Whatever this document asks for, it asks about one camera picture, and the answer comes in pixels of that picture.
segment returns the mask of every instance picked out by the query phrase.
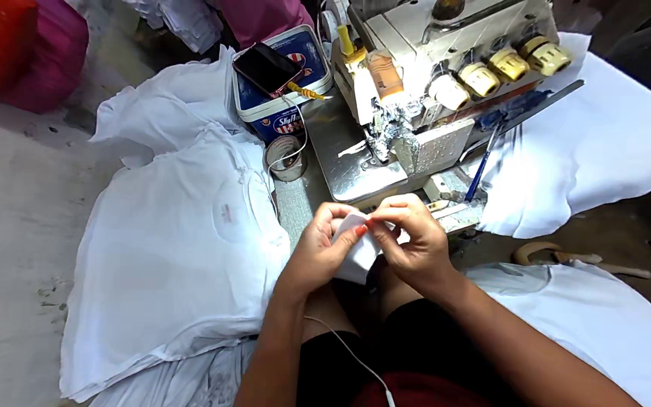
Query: red nail polish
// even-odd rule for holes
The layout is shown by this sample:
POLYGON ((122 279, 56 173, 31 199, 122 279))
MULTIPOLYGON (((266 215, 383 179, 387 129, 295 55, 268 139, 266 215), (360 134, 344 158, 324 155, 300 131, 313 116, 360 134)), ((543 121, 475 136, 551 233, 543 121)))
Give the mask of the red nail polish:
POLYGON ((366 227, 366 225, 360 225, 360 226, 356 227, 356 235, 358 237, 361 237, 361 236, 365 235, 367 231, 368 231, 368 228, 366 227))

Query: hand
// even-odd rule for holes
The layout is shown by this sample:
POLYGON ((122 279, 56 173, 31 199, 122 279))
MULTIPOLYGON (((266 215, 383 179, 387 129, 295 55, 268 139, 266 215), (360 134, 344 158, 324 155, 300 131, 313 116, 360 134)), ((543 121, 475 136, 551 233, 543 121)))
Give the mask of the hand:
POLYGON ((424 297, 436 301, 463 285, 463 276, 448 258, 446 232, 418 196, 410 193, 384 199, 367 225, 394 273, 424 297), (383 222, 401 227, 411 241, 399 245, 383 222))
POLYGON ((368 231, 364 225, 346 230, 330 244, 343 218, 357 210, 340 203, 321 204, 300 235, 293 255, 278 278, 276 291, 305 300, 308 294, 329 282, 353 245, 368 231))

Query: woman's left hand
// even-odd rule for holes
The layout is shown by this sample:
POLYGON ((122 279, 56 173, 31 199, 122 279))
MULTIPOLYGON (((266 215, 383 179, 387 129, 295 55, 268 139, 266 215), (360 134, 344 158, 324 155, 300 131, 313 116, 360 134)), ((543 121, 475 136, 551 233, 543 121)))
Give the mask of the woman's left hand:
POLYGON ((329 282, 353 245, 368 231, 365 225, 346 230, 330 244, 343 218, 357 210, 342 203, 321 204, 278 278, 276 291, 287 292, 300 301, 329 282))

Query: smartphone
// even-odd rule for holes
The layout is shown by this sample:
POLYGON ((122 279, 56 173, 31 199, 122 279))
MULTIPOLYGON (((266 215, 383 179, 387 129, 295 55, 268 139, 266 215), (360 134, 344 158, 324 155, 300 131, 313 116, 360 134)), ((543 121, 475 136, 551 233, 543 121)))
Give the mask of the smartphone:
POLYGON ((233 67, 271 98, 279 98, 288 82, 303 76, 300 64, 264 43, 251 46, 233 61, 233 67))

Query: stack of white t-shirts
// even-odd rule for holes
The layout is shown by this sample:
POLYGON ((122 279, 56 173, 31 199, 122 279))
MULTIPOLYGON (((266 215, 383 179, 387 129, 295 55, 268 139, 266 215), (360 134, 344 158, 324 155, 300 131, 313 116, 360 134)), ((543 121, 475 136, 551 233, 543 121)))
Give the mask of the stack of white t-shirts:
POLYGON ((491 264, 466 276, 542 334, 651 407, 651 304, 590 264, 491 264))
POLYGON ((220 40, 223 23, 204 0, 123 0, 152 28, 167 28, 193 52, 205 52, 220 40))
MULTIPOLYGON (((561 39, 575 54, 589 43, 580 34, 561 39)), ((584 86, 524 122, 523 137, 495 143, 479 229, 544 236, 573 214, 651 190, 651 91, 592 53, 573 65, 542 88, 559 90, 574 78, 584 86)))
POLYGON ((90 407, 231 407, 254 340, 162 362, 99 393, 90 407))
POLYGON ((216 63, 167 68, 98 110, 92 140, 132 150, 123 156, 131 169, 100 194, 79 245, 65 398, 85 401, 260 330, 289 238, 270 202, 263 144, 228 103, 233 54, 223 47, 216 63))

